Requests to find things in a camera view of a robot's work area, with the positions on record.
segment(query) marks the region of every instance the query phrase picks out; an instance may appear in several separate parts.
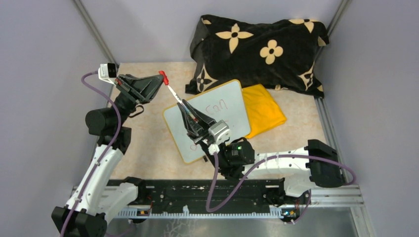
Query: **yellow cloth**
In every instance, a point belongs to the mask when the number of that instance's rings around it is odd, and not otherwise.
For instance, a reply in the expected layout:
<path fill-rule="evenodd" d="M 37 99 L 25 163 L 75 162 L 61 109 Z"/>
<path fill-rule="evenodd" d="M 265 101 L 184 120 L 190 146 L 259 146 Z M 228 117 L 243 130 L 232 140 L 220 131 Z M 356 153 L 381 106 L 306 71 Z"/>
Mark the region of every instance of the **yellow cloth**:
<path fill-rule="evenodd" d="M 246 87 L 242 93 L 251 128 L 246 138 L 252 138 L 266 132 L 287 120 L 263 85 L 257 84 Z"/>

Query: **black pillow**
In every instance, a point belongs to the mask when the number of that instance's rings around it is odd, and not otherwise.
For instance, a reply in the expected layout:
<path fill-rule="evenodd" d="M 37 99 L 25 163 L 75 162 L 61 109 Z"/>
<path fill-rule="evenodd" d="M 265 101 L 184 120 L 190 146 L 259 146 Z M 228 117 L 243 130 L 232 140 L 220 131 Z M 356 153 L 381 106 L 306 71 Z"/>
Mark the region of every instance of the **black pillow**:
<path fill-rule="evenodd" d="M 238 79 L 242 87 L 261 83 L 268 89 L 324 97 L 313 67 L 318 48 L 328 43 L 326 27 L 313 20 L 248 24 L 203 15 L 190 46 L 197 68 L 186 93 Z"/>

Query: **beige table surface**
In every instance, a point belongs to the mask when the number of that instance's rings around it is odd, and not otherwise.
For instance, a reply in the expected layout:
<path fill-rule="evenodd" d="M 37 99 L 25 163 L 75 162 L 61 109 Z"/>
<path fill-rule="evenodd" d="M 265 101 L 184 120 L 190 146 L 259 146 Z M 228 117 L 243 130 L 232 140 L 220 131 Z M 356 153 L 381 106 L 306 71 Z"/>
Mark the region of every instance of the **beige table surface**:
<path fill-rule="evenodd" d="M 123 63 L 119 74 L 135 77 L 157 75 L 166 72 L 171 87 L 184 99 L 185 84 L 193 77 L 196 63 Z M 269 90 L 287 122 L 270 131 L 259 134 L 249 141 L 255 152 L 280 152 L 307 145 L 308 139 L 325 142 L 322 125 L 313 96 L 282 90 Z M 119 91 L 114 88 L 112 99 Z M 185 164 L 163 118 L 163 110 L 176 101 L 169 90 L 162 85 L 151 103 L 144 105 L 144 113 L 128 118 L 125 127 L 132 128 L 131 144 L 115 168 L 111 178 L 123 179 L 134 176 L 142 179 L 212 179 L 214 167 L 210 162 L 199 159 Z"/>

